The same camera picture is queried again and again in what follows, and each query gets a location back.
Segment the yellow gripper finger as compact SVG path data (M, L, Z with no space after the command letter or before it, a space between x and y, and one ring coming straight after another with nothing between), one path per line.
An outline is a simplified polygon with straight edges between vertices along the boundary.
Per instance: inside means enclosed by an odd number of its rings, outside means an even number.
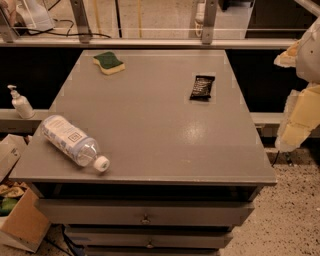
M296 57L299 44L300 41L296 41L286 51L279 54L275 58L274 64L284 68L296 67Z
M309 84L302 91L292 90L286 100L275 147L280 152L292 152L319 125L320 85Z

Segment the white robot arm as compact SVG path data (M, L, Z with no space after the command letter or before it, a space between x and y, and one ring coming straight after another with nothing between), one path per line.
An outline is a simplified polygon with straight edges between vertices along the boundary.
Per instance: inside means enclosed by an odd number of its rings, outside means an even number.
M320 125L320 17L301 39L275 58L274 64L294 67L297 76L308 82L302 91L290 92L277 132L277 150L292 152Z

